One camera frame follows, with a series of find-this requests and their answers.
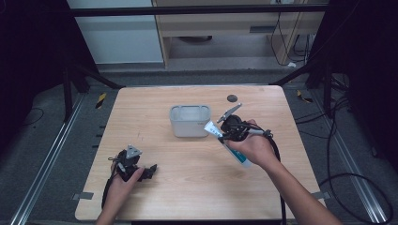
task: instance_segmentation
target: small object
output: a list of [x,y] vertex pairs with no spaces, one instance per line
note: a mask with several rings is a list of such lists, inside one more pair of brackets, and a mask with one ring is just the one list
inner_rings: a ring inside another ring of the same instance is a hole
[[170,122],[178,138],[206,137],[205,124],[210,121],[211,110],[207,105],[175,105],[170,109]]
[[217,124],[219,124],[221,121],[225,121],[232,113],[234,113],[237,109],[239,109],[240,106],[242,106],[242,103],[238,103],[237,106],[233,107],[233,108],[230,109],[230,110],[227,110],[227,111],[225,112],[225,114],[222,115],[222,117],[220,117],[219,120],[217,120]]
[[229,95],[226,99],[229,102],[236,102],[237,101],[237,96],[236,95]]
[[106,93],[102,93],[99,95],[99,100],[96,104],[96,109],[100,109],[102,107],[103,101],[105,100]]
[[298,90],[298,97],[303,99],[305,102],[312,103],[313,99],[311,94],[307,90]]
[[295,68],[296,64],[295,63],[289,63],[287,66],[290,67],[290,68]]
[[80,200],[80,199],[86,199],[86,200],[92,200],[94,196],[93,192],[82,192],[82,193],[76,193],[72,195],[72,200]]

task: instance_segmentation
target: right hand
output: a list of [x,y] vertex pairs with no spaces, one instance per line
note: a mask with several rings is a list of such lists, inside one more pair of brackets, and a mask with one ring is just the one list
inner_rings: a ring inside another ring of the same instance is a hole
[[[256,125],[253,119],[247,122]],[[225,143],[232,149],[245,155],[249,161],[261,167],[265,167],[274,160],[278,160],[275,157],[271,144],[262,135],[249,134],[242,142],[227,140]]]

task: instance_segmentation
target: white cabinet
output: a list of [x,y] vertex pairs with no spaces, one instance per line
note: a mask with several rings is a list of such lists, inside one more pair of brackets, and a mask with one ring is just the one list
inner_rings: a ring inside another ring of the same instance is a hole
[[[150,0],[68,0],[70,8],[152,7]],[[76,17],[94,61],[101,65],[163,63],[154,16]]]

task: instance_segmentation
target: metal part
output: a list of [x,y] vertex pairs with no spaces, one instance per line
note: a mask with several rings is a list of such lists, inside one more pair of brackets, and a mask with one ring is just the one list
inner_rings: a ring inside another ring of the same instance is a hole
[[[317,103],[319,109],[322,109],[323,107],[320,103],[321,97],[316,93],[316,91],[313,91],[312,94],[314,96],[314,101]],[[324,116],[324,118],[328,128],[331,128],[330,120],[326,116]],[[336,130],[335,134],[333,135],[333,139],[335,141],[334,143],[336,145],[337,152],[339,153],[339,156],[342,159],[347,171],[349,173],[362,175],[360,167],[351,156],[350,151],[345,145],[344,139],[340,135],[339,130]],[[358,177],[352,177],[351,180],[372,222],[380,223],[386,221],[387,217],[384,214],[384,211],[381,208],[380,203],[375,197],[375,194],[373,193],[369,184],[366,181],[359,179]]]
[[312,195],[318,200],[320,200],[320,199],[326,200],[326,199],[331,198],[330,193],[328,193],[327,191],[326,192],[318,191],[318,192],[312,193]]
[[238,103],[237,106],[231,108],[230,110],[227,110],[227,111],[225,112],[225,114],[222,115],[222,117],[221,117],[219,120],[217,120],[217,124],[219,124],[221,121],[225,121],[226,118],[228,118],[228,116],[230,116],[230,115],[231,115],[232,113],[234,113],[237,109],[239,109],[240,106],[242,106],[242,103]]
[[36,203],[36,200],[38,199],[38,195],[42,191],[44,184],[46,183],[46,180],[53,168],[53,165],[55,164],[55,161],[58,158],[59,153],[61,152],[62,146],[64,145],[64,142],[69,135],[70,129],[72,128],[75,119],[79,114],[83,100],[84,94],[79,94],[75,102],[75,106],[73,107],[74,110],[72,112],[72,115],[70,116],[69,120],[64,123],[58,135],[56,136],[53,146],[51,147],[47,157],[44,159],[44,162],[41,165],[41,168],[38,171],[38,174],[33,181],[32,186],[26,193],[23,202],[19,206],[17,212],[12,217],[10,222],[11,225],[23,225],[27,221]]
[[80,194],[76,193],[72,195],[72,200],[80,200],[80,199],[86,199],[86,200],[92,200],[94,196],[93,192],[82,192]]
[[120,171],[122,171],[123,173],[126,172],[126,169],[124,168],[123,164],[121,164],[120,162],[117,163],[117,167],[120,169]]
[[134,158],[134,157],[140,156],[141,154],[143,154],[143,152],[136,149],[131,144],[129,144],[127,146],[126,159]]
[[72,8],[54,10],[48,13],[73,17],[98,16],[142,16],[176,14],[219,14],[219,13],[259,13],[259,12],[315,12],[342,9],[344,6],[329,4],[280,4],[280,5],[230,5],[230,6],[191,6],[191,7],[114,7],[114,8]]

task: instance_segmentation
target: aluminum rail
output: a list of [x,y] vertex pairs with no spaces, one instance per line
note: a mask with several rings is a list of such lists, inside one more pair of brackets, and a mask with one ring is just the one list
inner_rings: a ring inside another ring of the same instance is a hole
[[[321,105],[321,100],[320,96],[316,91],[312,92],[314,96],[314,100],[318,106],[319,109],[323,109]],[[324,120],[328,126],[328,128],[331,128],[331,122],[330,120],[324,115]],[[351,156],[350,151],[348,147],[345,145],[344,139],[341,136],[339,130],[336,130],[336,133],[333,135],[333,140],[335,147],[337,149],[337,152],[340,156],[340,159],[342,160],[345,169],[349,173],[355,173],[359,175],[363,175],[363,172],[361,171],[360,167],[358,166],[357,162],[355,159]],[[351,181],[360,196],[360,199],[363,203],[363,206],[365,207],[366,212],[369,215],[369,218],[373,223],[381,223],[387,221],[387,217],[378,202],[375,194],[372,191],[372,188],[370,187],[369,183],[363,179],[360,179],[358,177],[351,177]]]
[[113,8],[72,8],[49,10],[40,13],[69,15],[73,17],[102,16],[143,16],[176,14],[216,14],[216,13],[261,13],[261,12],[317,12],[341,9],[343,6],[328,4],[285,4],[285,5],[232,5],[232,6],[189,6],[189,7],[113,7]]
[[64,145],[64,142],[69,135],[69,132],[75,122],[77,115],[79,114],[83,100],[84,94],[80,94],[80,97],[78,97],[78,99],[76,100],[74,111],[70,119],[62,125],[58,135],[54,140],[53,146],[51,147],[47,157],[44,159],[44,162],[41,165],[40,170],[38,171],[38,174],[33,184],[26,193],[23,202],[19,206],[17,212],[12,217],[10,221],[11,225],[23,225],[27,221],[38,199],[38,195],[42,191],[44,184],[46,183],[46,180],[53,168],[53,165],[55,164],[56,159],[61,152],[62,146]]

